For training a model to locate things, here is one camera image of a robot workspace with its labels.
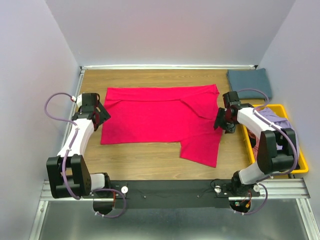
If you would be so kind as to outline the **red t shirt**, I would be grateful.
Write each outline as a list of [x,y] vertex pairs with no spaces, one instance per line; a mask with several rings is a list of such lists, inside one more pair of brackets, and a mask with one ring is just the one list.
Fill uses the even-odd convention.
[[180,157],[216,167],[222,129],[214,128],[220,92],[215,84],[180,87],[109,87],[111,118],[102,145],[180,143]]

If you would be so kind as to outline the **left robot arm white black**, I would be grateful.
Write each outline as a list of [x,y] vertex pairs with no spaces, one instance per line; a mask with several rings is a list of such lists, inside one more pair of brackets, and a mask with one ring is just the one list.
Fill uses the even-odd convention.
[[57,156],[48,158],[46,169],[53,198],[73,197],[76,200],[92,191],[92,176],[84,160],[84,153],[93,132],[111,118],[102,104],[80,106],[71,119],[67,140]]

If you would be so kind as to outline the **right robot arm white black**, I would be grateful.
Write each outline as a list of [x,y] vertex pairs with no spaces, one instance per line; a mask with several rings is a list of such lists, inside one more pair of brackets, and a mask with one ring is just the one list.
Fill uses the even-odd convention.
[[276,125],[250,104],[218,109],[214,129],[221,128],[226,133],[234,133],[239,124],[258,138],[258,151],[255,163],[233,174],[229,184],[233,195],[241,196],[258,182],[295,170],[299,155],[296,133],[292,128]]

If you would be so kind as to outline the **folded grey-blue t shirt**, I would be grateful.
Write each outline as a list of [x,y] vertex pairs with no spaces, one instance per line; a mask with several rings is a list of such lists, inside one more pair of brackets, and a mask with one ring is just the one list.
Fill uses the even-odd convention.
[[271,84],[265,68],[234,70],[229,69],[226,77],[231,91],[243,89],[255,89],[267,95],[269,100],[273,98]]

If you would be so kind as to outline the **pink garment in bin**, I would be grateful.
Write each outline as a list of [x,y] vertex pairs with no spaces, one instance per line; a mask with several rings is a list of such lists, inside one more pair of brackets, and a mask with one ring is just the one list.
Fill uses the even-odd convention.
[[259,150],[259,142],[257,142],[253,147],[252,147],[252,152],[253,152],[253,156],[254,159],[257,159],[258,156],[258,150]]

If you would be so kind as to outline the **lavender t shirt in bin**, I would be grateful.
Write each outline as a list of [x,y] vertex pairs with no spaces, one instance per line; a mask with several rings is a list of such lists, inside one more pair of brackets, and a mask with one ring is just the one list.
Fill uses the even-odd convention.
[[[269,107],[265,107],[264,109],[259,109],[259,113],[265,117],[267,120],[269,120],[270,122],[273,122],[274,124],[280,126],[281,128],[291,128],[294,130],[292,124],[290,123],[290,121],[285,118],[285,117],[280,117],[278,116],[271,108]],[[248,131],[248,135],[250,140],[253,140],[253,133]],[[296,139],[296,147],[297,147],[297,156],[299,158],[300,156],[300,149],[299,149],[299,141],[298,141],[298,137],[297,137],[297,133],[295,133],[295,139]],[[257,136],[255,136],[255,143],[259,142],[259,138]],[[277,150],[281,150],[282,146],[277,145]]]

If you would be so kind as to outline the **yellow plastic bin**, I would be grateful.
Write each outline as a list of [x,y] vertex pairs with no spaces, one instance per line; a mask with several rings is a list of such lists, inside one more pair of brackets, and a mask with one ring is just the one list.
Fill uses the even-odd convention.
[[[285,118],[285,119],[289,120],[289,117],[288,117],[288,114],[285,110],[285,107],[282,104],[268,104],[266,106],[266,108],[271,109],[278,117]],[[256,156],[255,156],[255,151],[252,148],[251,143],[250,143],[249,130],[244,125],[241,125],[241,129],[242,129],[242,133],[243,133],[243,137],[244,137],[246,150],[248,153],[249,162],[251,164],[253,164],[256,162]],[[291,173],[292,174],[305,174],[309,171],[309,167],[308,167],[307,161],[303,155],[302,150],[300,150],[300,148],[298,148],[298,149],[299,149],[299,158],[298,158],[298,162],[297,162],[297,167]]]

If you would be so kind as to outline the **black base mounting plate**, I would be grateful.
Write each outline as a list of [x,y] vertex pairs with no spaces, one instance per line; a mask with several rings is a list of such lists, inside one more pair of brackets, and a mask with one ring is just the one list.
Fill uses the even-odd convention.
[[233,186],[230,179],[113,180],[110,191],[96,191],[94,211],[108,214],[122,209],[229,208],[260,196],[257,185]]

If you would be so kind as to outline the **aluminium left side rail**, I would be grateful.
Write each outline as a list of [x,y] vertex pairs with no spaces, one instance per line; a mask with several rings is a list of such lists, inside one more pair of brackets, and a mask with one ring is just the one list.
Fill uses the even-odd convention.
[[[60,140],[60,144],[54,148],[54,151],[52,152],[52,154],[50,155],[50,157],[59,157],[59,152],[60,150],[64,147],[65,143],[68,140],[69,137],[69,133],[71,132],[72,129],[72,125],[73,123],[71,122],[71,118],[73,116],[73,114],[76,112],[76,109],[78,108],[76,106],[76,104],[74,102],[71,101],[71,96],[75,96],[77,97],[80,94],[80,89],[82,86],[82,82],[84,79],[84,75],[85,75],[85,70],[81,69],[79,72],[79,76],[78,79],[76,81],[76,85],[75,85],[75,90],[73,92],[73,94],[68,93],[68,92],[56,92],[53,93],[46,101],[45,106],[44,106],[44,111],[45,114],[56,121],[59,122],[63,122],[61,123],[59,126],[63,127],[63,135],[62,135],[62,139]],[[50,112],[48,112],[47,107],[49,102],[56,96],[65,96],[67,98],[66,101],[60,101],[60,106],[62,106],[62,103],[66,104],[67,109],[66,109],[66,114],[64,116],[58,116],[58,115],[52,115]]]

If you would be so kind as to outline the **aluminium rail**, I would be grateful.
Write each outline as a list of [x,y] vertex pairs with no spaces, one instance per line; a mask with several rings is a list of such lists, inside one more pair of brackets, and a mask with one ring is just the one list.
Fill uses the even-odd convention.
[[[59,126],[63,127],[63,135],[62,135],[62,139],[60,140],[60,144],[54,148],[54,151],[52,152],[52,154],[50,155],[50,157],[59,157],[59,152],[60,150],[64,147],[65,143],[68,140],[69,137],[69,133],[71,132],[72,129],[72,125],[73,123],[71,122],[71,118],[73,116],[73,114],[76,112],[76,109],[78,108],[76,106],[76,104],[74,102],[71,101],[71,96],[75,96],[77,97],[80,94],[80,89],[82,86],[82,82],[84,79],[84,75],[85,75],[85,70],[81,69],[79,72],[79,76],[78,79],[76,81],[76,85],[75,85],[75,90],[73,92],[73,94],[68,93],[68,92],[56,92],[53,93],[46,101],[45,106],[44,106],[44,111],[45,114],[56,121],[59,122],[63,122],[61,123]],[[62,106],[62,103],[66,104],[67,109],[66,109],[66,114],[64,116],[58,116],[58,115],[52,115],[50,112],[48,112],[47,107],[49,102],[56,96],[65,96],[67,98],[66,101],[60,101],[60,106]]]
[[[267,179],[259,183],[268,192],[268,199],[309,199],[311,196],[303,178]],[[53,198],[47,180],[42,185],[40,201],[75,201],[73,197]]]

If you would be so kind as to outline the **aluminium front rail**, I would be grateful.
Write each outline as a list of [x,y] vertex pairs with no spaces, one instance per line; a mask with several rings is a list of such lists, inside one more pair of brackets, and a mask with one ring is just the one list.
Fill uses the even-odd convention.
[[[268,199],[309,199],[311,196],[303,178],[267,179],[259,183],[268,192]],[[42,185],[40,201],[75,201],[73,197],[53,198],[47,180]]]

